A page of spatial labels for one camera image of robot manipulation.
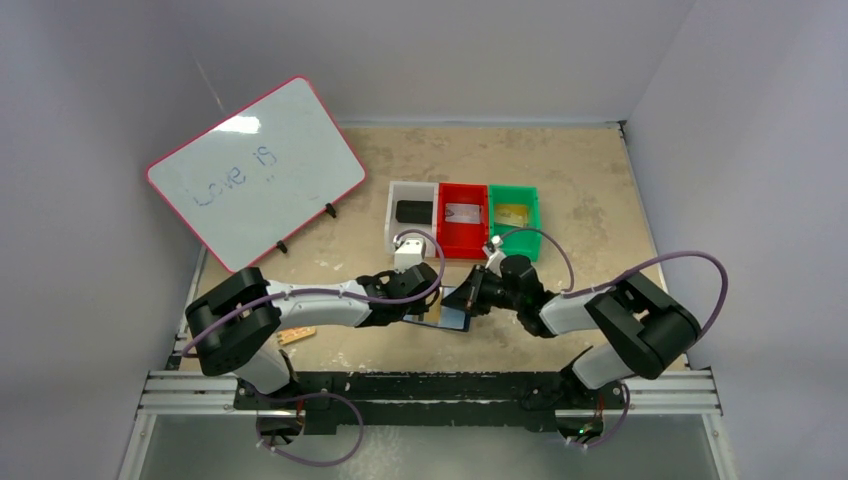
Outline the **blue leather card holder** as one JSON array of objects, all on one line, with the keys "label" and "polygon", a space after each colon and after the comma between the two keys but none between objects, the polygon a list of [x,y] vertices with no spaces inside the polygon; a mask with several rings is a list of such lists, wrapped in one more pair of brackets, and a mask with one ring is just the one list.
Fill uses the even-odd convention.
[{"label": "blue leather card holder", "polygon": [[438,300],[437,303],[431,306],[428,311],[432,309],[441,311],[441,321],[438,325],[431,325],[423,322],[422,317],[425,313],[420,315],[407,315],[402,319],[402,321],[412,325],[446,331],[468,332],[470,330],[471,318],[464,311],[443,307],[441,300]]}]

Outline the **red plastic bin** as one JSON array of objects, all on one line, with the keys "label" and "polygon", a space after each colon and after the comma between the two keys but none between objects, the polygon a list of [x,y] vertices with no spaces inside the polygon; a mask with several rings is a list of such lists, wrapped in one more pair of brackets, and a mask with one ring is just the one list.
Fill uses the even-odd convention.
[{"label": "red plastic bin", "polygon": [[[488,187],[481,184],[439,184],[437,201],[437,241],[449,259],[478,260],[484,258],[483,245],[489,238]],[[482,223],[465,225],[446,223],[446,203],[477,204],[482,207]]]}]

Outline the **white plastic bin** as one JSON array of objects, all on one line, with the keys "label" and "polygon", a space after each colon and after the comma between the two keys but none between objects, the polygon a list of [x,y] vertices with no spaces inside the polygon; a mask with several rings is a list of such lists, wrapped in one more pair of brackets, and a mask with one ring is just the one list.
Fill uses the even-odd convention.
[{"label": "white plastic bin", "polygon": [[[394,239],[407,229],[420,229],[432,238],[437,233],[437,201],[439,184],[435,182],[414,182],[392,180],[388,186],[388,198],[384,221],[384,246],[388,254],[395,251]],[[399,203],[419,202],[425,209],[422,213],[399,214]]]}]

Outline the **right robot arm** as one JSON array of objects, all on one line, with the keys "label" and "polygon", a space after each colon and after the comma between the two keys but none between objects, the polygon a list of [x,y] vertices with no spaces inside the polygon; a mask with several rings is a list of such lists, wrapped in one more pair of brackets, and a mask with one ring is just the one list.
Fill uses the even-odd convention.
[{"label": "right robot arm", "polygon": [[561,392],[576,407],[588,405],[609,383],[659,377],[702,332],[686,308],[639,272],[598,292],[568,297],[546,289],[523,255],[506,257],[497,272],[474,267],[442,304],[469,316],[511,310],[527,332],[540,338],[602,332],[606,344],[589,348],[562,371]]}]

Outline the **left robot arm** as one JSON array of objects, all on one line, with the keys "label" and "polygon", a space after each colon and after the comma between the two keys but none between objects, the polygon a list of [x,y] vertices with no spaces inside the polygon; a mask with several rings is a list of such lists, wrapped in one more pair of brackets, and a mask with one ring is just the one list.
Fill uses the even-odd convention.
[{"label": "left robot arm", "polygon": [[192,335],[185,346],[204,375],[233,373],[272,408],[297,399],[298,382],[278,332],[325,325],[383,327],[423,313],[441,275],[426,263],[331,285],[293,285],[267,280],[246,267],[191,303],[185,318]]}]

